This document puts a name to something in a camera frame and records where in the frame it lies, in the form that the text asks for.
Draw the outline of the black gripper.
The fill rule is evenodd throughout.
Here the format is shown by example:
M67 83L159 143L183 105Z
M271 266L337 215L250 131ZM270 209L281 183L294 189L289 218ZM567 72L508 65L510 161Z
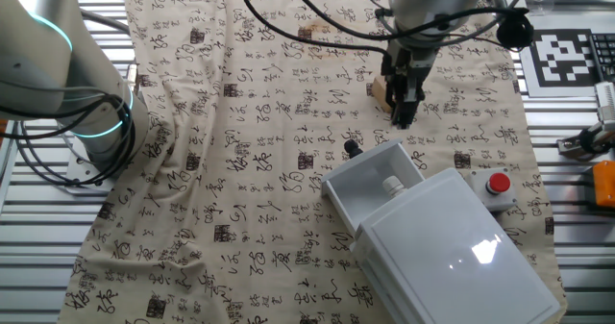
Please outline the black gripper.
M407 129L419 102L425 99L423 83L435 61L435 49L404 47L400 42L389 42L386 51L390 61L383 66L382 73L386 82L385 101L393 104L392 124L398 124L402 112L402 128Z

